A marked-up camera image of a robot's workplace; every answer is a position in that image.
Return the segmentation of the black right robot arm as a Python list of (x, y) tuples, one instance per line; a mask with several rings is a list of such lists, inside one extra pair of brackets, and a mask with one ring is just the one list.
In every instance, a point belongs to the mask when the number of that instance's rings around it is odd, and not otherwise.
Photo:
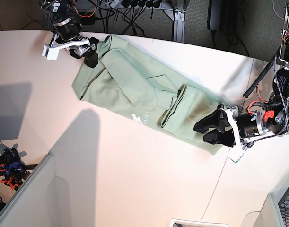
[(84, 59), (84, 64), (94, 68), (98, 64), (98, 53), (96, 52), (99, 40), (87, 38), (81, 34), (82, 23), (80, 15), (76, 10), (74, 0), (41, 0), (39, 1), (41, 11), (50, 20), (53, 36), (43, 48), (42, 56), (47, 60), (55, 61), (60, 50), (70, 52), (75, 59)]

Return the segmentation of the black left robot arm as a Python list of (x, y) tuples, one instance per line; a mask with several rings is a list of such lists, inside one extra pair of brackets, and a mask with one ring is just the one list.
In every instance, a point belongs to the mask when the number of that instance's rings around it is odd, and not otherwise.
[[(258, 141), (289, 134), (289, 2), (282, 19), (280, 47), (243, 94), (247, 98), (255, 91), (257, 100), (252, 101), (244, 112), (236, 106), (219, 104), (193, 127), (195, 132), (203, 134), (204, 142), (235, 146), (245, 151)], [(268, 100), (264, 100), (259, 85), (270, 69), (274, 71), (272, 92)]]

